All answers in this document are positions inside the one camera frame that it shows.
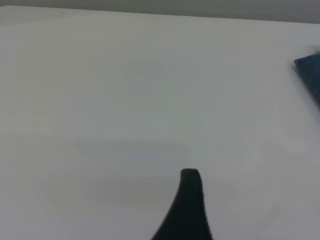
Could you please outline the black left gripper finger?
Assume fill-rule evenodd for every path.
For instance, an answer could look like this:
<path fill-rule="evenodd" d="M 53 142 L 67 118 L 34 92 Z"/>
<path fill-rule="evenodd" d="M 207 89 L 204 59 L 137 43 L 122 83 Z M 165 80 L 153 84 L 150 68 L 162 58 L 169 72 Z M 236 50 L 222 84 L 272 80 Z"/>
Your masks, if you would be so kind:
<path fill-rule="evenodd" d="M 199 171 L 185 168 L 175 198 L 154 240 L 211 240 L 207 220 L 203 184 Z"/>

